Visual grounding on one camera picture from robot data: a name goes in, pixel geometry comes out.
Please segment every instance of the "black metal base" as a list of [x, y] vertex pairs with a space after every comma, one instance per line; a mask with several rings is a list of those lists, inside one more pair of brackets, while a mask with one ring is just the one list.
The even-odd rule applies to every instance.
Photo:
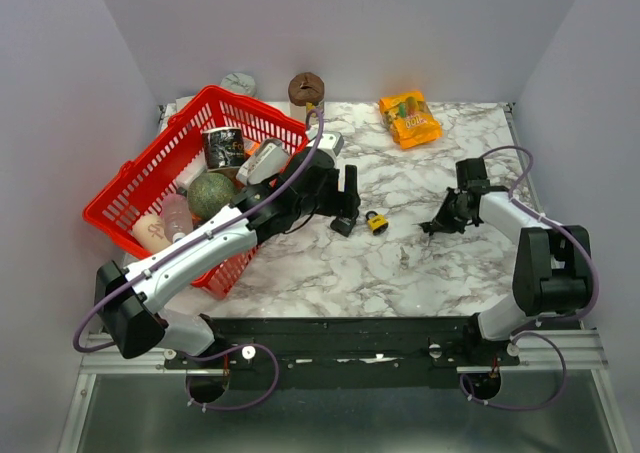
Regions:
[[[278, 358], [280, 389], [457, 388], [457, 367], [490, 367], [496, 358], [501, 365], [518, 364], [506, 354], [508, 342], [475, 337], [473, 317], [205, 319], [216, 342], [201, 356], [263, 344]], [[240, 352], [229, 361], [234, 390], [264, 390], [273, 380], [272, 362], [260, 350], [251, 361]], [[223, 361], [196, 362], [178, 354], [165, 367], [222, 368]]]

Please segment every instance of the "black can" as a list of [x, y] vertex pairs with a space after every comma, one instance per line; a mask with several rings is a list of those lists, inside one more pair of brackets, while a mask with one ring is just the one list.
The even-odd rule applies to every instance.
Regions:
[[223, 126], [203, 131], [202, 142], [209, 170], [239, 168], [244, 163], [244, 141], [241, 128]]

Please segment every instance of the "water bottle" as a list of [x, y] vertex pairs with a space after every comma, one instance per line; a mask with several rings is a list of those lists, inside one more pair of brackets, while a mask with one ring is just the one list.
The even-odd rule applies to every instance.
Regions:
[[175, 243], [193, 231], [193, 222], [187, 199], [182, 195], [167, 195], [162, 200], [164, 234]]

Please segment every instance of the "screw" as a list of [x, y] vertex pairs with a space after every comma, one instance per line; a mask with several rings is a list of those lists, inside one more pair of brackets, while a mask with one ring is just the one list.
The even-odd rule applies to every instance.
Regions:
[[242, 349], [242, 357], [249, 361], [251, 360], [254, 356], [256, 356], [256, 349], [253, 346], [245, 346]]
[[442, 356], [442, 348], [437, 343], [431, 343], [429, 345], [429, 355], [436, 360]]
[[509, 343], [507, 345], [507, 355], [516, 357], [520, 354], [520, 348], [518, 348], [513, 343]]

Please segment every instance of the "padlock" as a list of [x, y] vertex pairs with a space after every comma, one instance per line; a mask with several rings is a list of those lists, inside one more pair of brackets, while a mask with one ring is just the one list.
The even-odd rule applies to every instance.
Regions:
[[383, 233], [389, 227], [387, 219], [375, 211], [368, 211], [364, 217], [367, 219], [367, 225], [369, 225], [374, 235]]

